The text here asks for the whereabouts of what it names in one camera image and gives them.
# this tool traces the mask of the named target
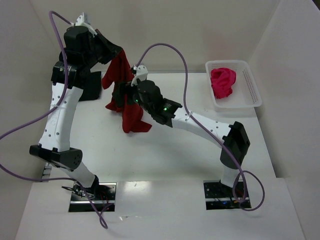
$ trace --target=crumpled red cloth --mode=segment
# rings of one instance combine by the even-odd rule
[[[216,99],[223,99],[232,94],[231,86],[236,82],[236,72],[221,67],[211,71],[211,86]]]
[[[125,51],[121,51],[110,63],[106,74],[101,80],[103,89],[107,89],[114,83],[113,92],[118,88],[117,83],[130,82],[134,78],[131,73],[130,64],[127,60]],[[124,96],[124,106],[116,105],[114,97],[111,102],[105,106],[107,109],[122,112],[122,129],[127,134],[130,131],[134,133],[146,133],[152,127],[151,124],[141,121],[144,114],[143,109],[138,104],[127,104],[127,95]]]

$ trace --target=dark red fabric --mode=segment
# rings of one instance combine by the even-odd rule
[[[103,89],[107,89],[112,83],[115,83],[113,87],[113,92],[115,92],[117,89],[116,83],[130,82],[133,78],[134,75],[131,73],[125,51],[122,51],[111,61],[101,83]],[[118,107],[113,97],[111,98],[111,102],[105,107],[117,113],[122,112],[122,129],[126,134],[130,131],[134,133],[146,133],[152,127],[151,124],[141,121],[144,111],[138,104],[127,104],[127,96],[125,96],[124,107]]]
[[[236,76],[235,71],[226,67],[211,71],[211,86],[215,98],[223,99],[232,94],[231,86],[235,84]]]

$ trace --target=cable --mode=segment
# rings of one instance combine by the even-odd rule
[[[190,116],[190,118],[196,123],[198,124],[199,127],[201,127],[204,131],[206,131],[221,147],[222,149],[230,156],[230,158],[232,159],[232,161],[234,162],[235,166],[237,167],[237,169],[239,170],[239,174],[238,176],[236,177],[234,183],[233,183],[233,188],[232,188],[232,194],[233,194],[233,197],[235,198],[236,201],[238,201],[240,204],[241,203],[244,203],[246,201],[246,198],[247,198],[247,195],[248,195],[248,188],[247,188],[247,180],[246,180],[246,177],[245,177],[245,173],[248,173],[250,175],[252,175],[260,184],[261,186],[261,189],[262,189],[262,200],[261,202],[258,204],[258,206],[256,206],[255,208],[251,208],[251,209],[246,209],[246,208],[243,208],[240,206],[240,208],[244,211],[247,211],[247,212],[250,212],[250,211],[254,211],[258,208],[261,207],[261,205],[264,203],[265,201],[265,188],[263,186],[263,184],[261,183],[261,181],[256,177],[256,175],[254,175],[252,172],[250,171],[247,171],[247,170],[242,170],[240,164],[238,163],[238,161],[236,160],[236,158],[234,157],[234,155],[229,151],[229,149],[214,135],[212,134],[205,126],[203,126],[201,124],[201,122],[199,122],[194,116],[192,116],[190,114],[190,111],[188,110],[188,107],[187,107],[187,87],[188,87],[188,66],[187,66],[187,63],[186,63],[186,60],[184,58],[184,56],[181,54],[181,52],[176,49],[174,46],[170,45],[170,44],[167,44],[167,43],[155,43],[153,45],[151,45],[150,47],[148,47],[144,53],[142,54],[140,60],[138,61],[138,63],[136,64],[136,66],[139,66],[142,62],[142,60],[144,59],[144,57],[146,56],[147,52],[156,47],[156,46],[166,46],[168,48],[171,48],[173,49],[179,56],[180,58],[182,59],[183,61],[183,65],[184,65],[184,71],[185,71],[185,83],[184,83],[184,90],[183,90],[183,105],[184,105],[184,108],[185,108],[185,111],[186,113]],[[239,181],[239,178],[240,176],[242,177],[242,180],[243,180],[243,188],[244,188],[244,193],[243,193],[243,196],[242,198],[238,198],[237,197],[237,194],[236,194],[236,186],[238,184],[238,181]]]
[[[67,63],[67,55],[66,55],[66,52],[65,52],[65,48],[64,48],[64,45],[62,43],[62,40],[61,40],[61,37],[59,35],[59,32],[58,32],[58,29],[57,29],[57,26],[55,24],[55,21],[54,21],[54,18],[53,18],[53,15],[56,15],[57,17],[59,17],[60,19],[62,19],[63,21],[65,21],[67,24],[71,24],[70,21],[68,21],[67,19],[65,19],[64,17],[62,17],[60,14],[56,13],[55,11],[50,11],[49,12],[49,18],[50,18],[50,22],[51,22],[51,25],[53,27],[53,30],[54,30],[54,33],[55,33],[55,36],[58,40],[58,43],[59,43],[59,46],[60,46],[60,49],[61,49],[61,53],[62,53],[62,58],[63,58],[63,64],[64,64],[64,88],[63,88],[63,91],[62,91],[62,94],[61,94],[61,97],[59,99],[59,101],[57,102],[57,106],[59,106],[65,95],[66,95],[66,92],[67,92],[67,89],[68,89],[68,63]],[[40,121],[41,119],[44,119],[45,117],[47,117],[48,115],[50,115],[51,113],[53,113],[58,107],[55,106],[53,108],[51,108],[47,113],[37,117],[36,119],[32,120],[32,121],[29,121],[21,126],[18,126],[16,128],[13,128],[9,131],[7,131],[6,133],[2,134],[0,136],[0,141],[5,138],[6,136],[20,130],[20,129],[23,129],[27,126],[30,126],[31,124],[34,124],[38,121]],[[71,180],[71,181],[74,181],[76,182],[80,187],[81,189],[83,190],[85,196],[88,198],[89,202],[90,202],[90,205],[92,206],[93,210],[96,212],[96,214],[99,216],[99,220],[100,220],[100,224],[103,228],[105,229],[108,229],[108,225],[106,223],[106,221],[104,220],[103,216],[102,216],[102,213],[107,209],[106,207],[104,207],[101,211],[101,213],[97,210],[97,208],[95,207],[94,203],[92,202],[92,200],[90,199],[90,196],[89,194],[87,193],[86,189],[84,188],[84,186],[82,186],[82,184],[80,182],[78,182],[76,179],[73,179],[73,178],[69,178],[69,177],[56,177],[56,178],[48,178],[48,179],[37,179],[37,178],[29,178],[29,177],[24,177],[24,176],[20,176],[18,174],[15,174],[13,172],[11,172],[10,170],[6,169],[1,163],[0,163],[0,169],[2,169],[3,171],[5,171],[7,174],[10,174],[11,176],[13,177],[16,177],[18,179],[22,179],[22,180],[25,180],[25,181],[31,181],[31,182],[46,182],[46,181],[55,181],[55,180]]]

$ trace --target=laundry basket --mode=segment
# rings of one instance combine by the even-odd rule
[[[211,71],[213,69],[228,68],[236,72],[236,80],[232,85],[232,94],[228,97],[216,99],[211,87]],[[210,86],[213,104],[220,109],[245,109],[259,107],[262,99],[246,61],[242,60],[216,60],[205,64],[206,75]]]

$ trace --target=white table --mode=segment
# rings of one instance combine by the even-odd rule
[[[184,74],[149,74],[148,79],[165,98],[182,103]],[[206,210],[203,181],[220,178],[221,150],[189,132],[159,125],[147,113],[148,133],[123,133],[121,115],[105,109],[112,89],[99,100],[78,104],[70,140],[101,182],[118,183],[115,212],[104,214],[109,230],[93,212],[68,213],[70,193],[60,186],[72,182],[34,183],[17,240],[304,239],[287,186],[275,177],[254,109],[214,111],[206,75],[189,75],[188,108],[220,122],[243,123],[251,146],[242,166],[266,188],[265,203],[255,212]],[[62,176],[57,169],[51,173]],[[251,177],[248,188],[254,206],[261,190]]]

